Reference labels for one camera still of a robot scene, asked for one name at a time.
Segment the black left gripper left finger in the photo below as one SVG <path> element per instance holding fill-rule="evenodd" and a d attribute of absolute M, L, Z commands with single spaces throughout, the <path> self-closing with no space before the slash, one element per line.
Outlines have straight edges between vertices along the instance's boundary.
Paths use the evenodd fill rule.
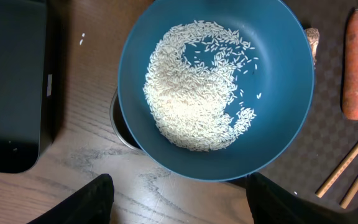
<path fill-rule="evenodd" d="M 29 224 L 109 224 L 113 203 L 112 177 L 101 174 Z"/>

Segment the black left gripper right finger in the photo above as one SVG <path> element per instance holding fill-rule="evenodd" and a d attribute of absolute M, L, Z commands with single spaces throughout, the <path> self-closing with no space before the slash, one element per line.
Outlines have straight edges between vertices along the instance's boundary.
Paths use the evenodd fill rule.
<path fill-rule="evenodd" d="M 246 194 L 255 223 L 358 223 L 358 207 L 335 212 L 292 195 L 257 172 L 246 177 Z"/>

